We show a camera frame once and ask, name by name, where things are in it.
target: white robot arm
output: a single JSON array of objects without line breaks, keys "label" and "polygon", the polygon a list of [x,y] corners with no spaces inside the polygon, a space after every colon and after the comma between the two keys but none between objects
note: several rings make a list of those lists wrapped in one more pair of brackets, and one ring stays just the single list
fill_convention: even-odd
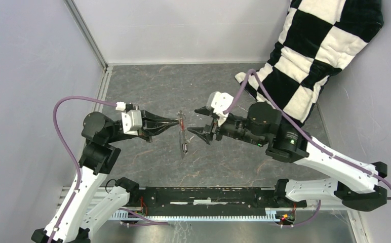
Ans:
[{"label": "white robot arm", "polygon": [[[357,161],[311,136],[312,142],[334,155],[329,156],[309,143],[292,125],[284,122],[281,112],[266,102],[252,104],[247,117],[224,114],[225,108],[229,107],[232,101],[233,96],[227,93],[212,93],[206,106],[195,110],[196,113],[213,117],[212,122],[204,128],[188,130],[207,144],[210,144],[213,135],[216,135],[217,141],[227,136],[260,147],[266,145],[266,155],[273,159],[306,166],[331,177],[312,181],[279,180],[276,185],[277,194],[291,201],[339,200],[345,206],[359,211],[371,211],[386,204],[387,191],[378,186],[378,179],[374,177],[386,177],[386,164]],[[366,169],[370,174],[338,161],[337,157]]]},{"label": "white robot arm", "polygon": [[141,138],[147,142],[166,129],[178,125],[178,119],[168,119],[157,116],[138,106],[117,103],[116,109],[122,112],[122,119],[113,121],[99,112],[92,112],[84,119],[82,136],[86,145],[79,160],[82,178],[79,188],[77,175],[66,195],[63,204],[56,212],[50,223],[43,229],[35,230],[32,241],[47,242],[90,242],[94,233],[119,208],[129,202],[130,193],[139,187],[126,178],[121,178],[115,187],[93,209],[87,210],[94,194],[112,170],[121,150],[109,143],[132,138]]}]

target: cable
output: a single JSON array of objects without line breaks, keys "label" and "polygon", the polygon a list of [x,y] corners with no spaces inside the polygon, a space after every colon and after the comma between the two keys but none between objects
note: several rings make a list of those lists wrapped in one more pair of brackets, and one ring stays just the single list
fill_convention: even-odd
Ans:
[{"label": "cable", "polygon": [[149,220],[141,215],[138,215],[136,214],[135,212],[129,210],[129,209],[125,209],[125,208],[120,208],[120,210],[124,210],[134,216],[136,216],[137,218],[141,219],[141,220],[144,220],[146,222],[149,222],[150,224],[141,224],[140,226],[148,226],[148,225],[169,225],[169,223],[167,222],[155,222],[155,221],[152,221],[152,220]]},{"label": "cable", "polygon": [[[74,197],[76,196],[76,191],[79,190],[79,186],[81,184],[81,178],[82,178],[82,171],[79,168],[79,164],[77,163],[77,160],[76,160],[75,156],[73,155],[72,151],[70,150],[69,146],[67,145],[66,141],[64,140],[63,135],[61,134],[60,128],[58,127],[58,123],[57,123],[57,110],[58,110],[58,107],[61,105],[61,103],[63,103],[64,101],[67,101],[67,100],[86,100],[86,101],[99,103],[99,104],[102,104],[102,105],[108,105],[108,106],[116,107],[116,104],[109,103],[109,102],[106,102],[106,101],[97,100],[97,99],[93,99],[93,98],[90,98],[90,97],[85,97],[85,96],[68,96],[68,97],[65,97],[65,98],[59,100],[57,102],[57,104],[55,104],[54,110],[52,112],[52,120],[53,120],[53,123],[54,123],[55,131],[57,132],[58,138],[60,138],[61,143],[63,144],[63,146],[66,149],[67,153],[70,155],[70,158],[72,159],[73,165],[76,168],[76,179],[77,179],[77,181],[76,181],[76,186],[75,186],[75,188],[73,190],[73,193],[72,193],[72,195],[69,198],[69,201],[64,206],[63,211],[61,212],[60,216],[57,219],[57,222],[54,225],[54,229],[58,229],[59,228],[61,220],[64,218],[64,215],[66,214],[70,204],[72,203]],[[56,230],[53,230],[51,232],[51,236],[49,237],[47,243],[51,243],[52,242],[52,240],[53,240],[53,238],[55,236],[55,232],[56,232]]]},{"label": "cable", "polygon": [[312,214],[312,216],[306,220],[304,220],[303,222],[300,222],[300,223],[297,223],[297,224],[292,224],[292,225],[280,225],[281,228],[285,227],[285,228],[293,228],[295,226],[301,226],[301,225],[304,225],[304,224],[307,224],[309,222],[311,222],[314,218],[316,218],[316,216],[318,215],[319,211],[321,209],[321,200],[319,200],[318,202],[318,206],[317,208],[315,209],[315,212],[314,214]]},{"label": "cable", "polygon": [[376,178],[377,180],[383,182],[390,190],[391,190],[391,184],[385,180],[384,178],[380,177],[379,175],[376,175],[376,174],[373,174],[371,171],[367,170],[366,168],[362,168],[358,165],[355,165],[354,163],[348,161],[347,159],[345,158],[342,158],[340,156],[336,156],[335,154],[333,154],[332,152],[326,150],[325,148],[323,148],[321,145],[317,144],[315,141],[312,140],[312,138],[306,134],[296,123],[295,121],[292,120],[292,118],[290,118],[283,110],[281,110],[278,105],[276,105],[276,103],[274,102],[274,100],[271,98],[271,96],[268,94],[267,90],[265,89],[264,85],[262,84],[260,78],[258,77],[258,74],[257,74],[257,71],[255,69],[250,69],[247,73],[246,73],[246,76],[245,76],[245,79],[243,80],[243,82],[241,83],[241,87],[239,89],[239,91],[237,92],[236,96],[234,97],[231,105],[227,108],[227,110],[224,111],[224,114],[227,114],[229,113],[237,104],[241,94],[243,93],[243,90],[245,89],[246,87],[246,84],[248,83],[249,81],[249,76],[253,74],[255,79],[257,80],[261,90],[263,91],[264,93],[264,96],[267,98],[268,101],[270,101],[271,105],[276,109],[276,110],[279,110],[281,113],[282,113],[282,116],[285,117],[285,119],[299,132],[302,134],[302,136],[309,142],[311,143],[315,148],[319,149],[321,152],[327,154],[328,156],[330,156],[331,158],[335,158],[336,160],[340,161],[340,162],[343,162],[345,164],[347,164],[348,166],[351,166],[355,169],[358,169],[364,173],[366,173],[368,176],[372,176],[374,178]]},{"label": "cable", "polygon": [[106,185],[104,185],[104,190],[109,194],[109,192],[107,191],[107,186],[109,185],[109,182],[111,182],[111,181],[115,181],[116,182],[116,180],[115,179],[110,179],[110,180],[108,180],[107,182],[106,182]]}]

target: black and white checkered fabric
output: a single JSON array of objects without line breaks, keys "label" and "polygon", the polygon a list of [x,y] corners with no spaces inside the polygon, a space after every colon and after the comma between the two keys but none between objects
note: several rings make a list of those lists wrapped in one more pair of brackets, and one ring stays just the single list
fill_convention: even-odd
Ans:
[{"label": "black and white checkered fabric", "polygon": [[[381,0],[292,0],[279,41],[257,74],[301,126],[330,76],[346,68],[383,26]],[[236,75],[241,83],[245,73]],[[266,101],[254,76],[246,91]]]}]

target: gray wall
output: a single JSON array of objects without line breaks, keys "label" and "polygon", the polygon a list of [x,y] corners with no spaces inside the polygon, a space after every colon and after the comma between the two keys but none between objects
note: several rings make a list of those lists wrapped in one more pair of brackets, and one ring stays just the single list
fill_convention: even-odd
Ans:
[{"label": "gray wall", "polygon": [[[29,242],[51,220],[74,173],[52,109],[64,96],[95,96],[101,75],[63,1],[0,0],[0,242]],[[76,152],[91,108],[74,101],[59,110]]]},{"label": "gray wall", "polygon": [[75,0],[109,63],[266,61],[289,0]]},{"label": "gray wall", "polygon": [[[319,102],[332,146],[361,161],[387,163],[391,182],[391,1],[382,7],[384,28],[331,78]],[[391,242],[391,201],[363,218],[372,242]]]}]

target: purple cable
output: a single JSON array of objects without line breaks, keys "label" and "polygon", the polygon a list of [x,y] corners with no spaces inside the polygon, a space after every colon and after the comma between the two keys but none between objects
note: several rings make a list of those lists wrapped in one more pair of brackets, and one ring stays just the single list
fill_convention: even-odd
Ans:
[{"label": "purple cable", "polygon": [[136,216],[137,218],[139,218],[141,220],[149,222],[148,224],[139,224],[139,225],[137,225],[137,224],[129,224],[130,227],[149,226],[149,225],[169,225],[169,223],[167,223],[167,222],[155,222],[155,221],[149,220],[149,219],[147,219],[147,218],[145,218],[145,217],[143,217],[141,215],[136,214],[135,212],[133,212],[133,211],[131,211],[129,209],[120,208],[120,210],[124,210],[124,211],[126,211],[126,212],[128,212],[128,213],[130,213],[130,214],[132,214],[134,216]]},{"label": "purple cable", "polygon": [[321,145],[317,144],[315,141],[312,140],[312,138],[307,135],[283,110],[281,110],[278,105],[276,105],[276,103],[274,102],[274,100],[271,98],[271,96],[268,94],[267,90],[265,89],[264,85],[262,84],[260,78],[258,77],[258,74],[257,74],[257,71],[255,69],[250,69],[247,73],[246,73],[246,76],[245,76],[245,79],[243,80],[243,82],[241,83],[241,87],[239,89],[239,91],[237,92],[236,96],[234,97],[231,105],[227,108],[227,110],[224,111],[224,114],[227,114],[229,113],[234,107],[235,105],[237,104],[239,98],[240,98],[240,95],[243,93],[243,90],[245,89],[246,87],[246,84],[248,83],[249,81],[249,76],[253,74],[255,76],[255,79],[257,79],[257,82],[258,84],[260,85],[260,88],[261,90],[263,91],[264,95],[266,96],[267,100],[270,101],[270,103],[272,104],[272,106],[276,109],[276,110],[279,110],[281,113],[282,113],[282,116],[285,117],[285,119],[287,121],[289,121],[289,123],[299,132],[302,134],[302,136],[309,142],[311,143],[314,147],[316,147],[317,149],[319,149],[321,152],[327,154],[328,156],[330,156],[331,158],[335,158],[336,160],[340,161],[340,162],[343,162],[345,164],[347,164],[348,166],[351,166],[355,169],[358,169],[364,173],[366,173],[367,175],[369,176],[372,176],[374,178],[376,178],[377,180],[383,182],[390,190],[391,190],[391,184],[386,181],[384,178],[380,177],[379,175],[375,175],[375,174],[372,174],[371,171],[365,169],[365,168],[362,168],[360,166],[357,166],[355,165],[354,163],[348,161],[347,159],[344,159],[340,156],[335,156],[332,152],[324,149]]},{"label": "purple cable", "polygon": [[[99,103],[99,104],[103,104],[103,105],[116,107],[116,104],[108,103],[108,102],[105,102],[105,101],[101,101],[101,100],[97,100],[97,99],[93,99],[93,98],[85,97],[85,96],[68,96],[68,97],[65,97],[65,98],[59,100],[57,102],[57,104],[55,104],[54,111],[52,113],[52,120],[54,122],[55,131],[57,131],[57,135],[60,138],[61,143],[63,144],[63,146],[66,149],[67,153],[70,155],[70,158],[72,159],[72,162],[73,162],[73,164],[74,164],[74,166],[76,168],[77,182],[76,182],[76,186],[74,188],[74,191],[73,191],[72,195],[70,196],[69,201],[64,206],[63,211],[61,212],[60,216],[58,217],[57,222],[54,225],[54,228],[58,228],[60,226],[61,220],[63,220],[63,217],[64,217],[64,215],[67,212],[67,209],[69,208],[69,206],[72,203],[74,197],[76,196],[75,190],[79,189],[79,186],[81,184],[81,178],[82,178],[82,172],[81,172],[81,170],[79,168],[79,164],[77,163],[77,160],[76,160],[75,156],[73,155],[72,151],[70,150],[69,146],[67,145],[66,141],[64,140],[63,135],[61,134],[60,129],[58,128],[57,110],[58,110],[58,107],[61,105],[61,103],[63,103],[66,100],[86,100],[86,101],[91,101],[91,102],[95,102],[95,103]],[[53,238],[55,236],[55,232],[56,231],[52,231],[51,236],[48,239],[48,243],[51,243],[51,241],[53,240]]]}]

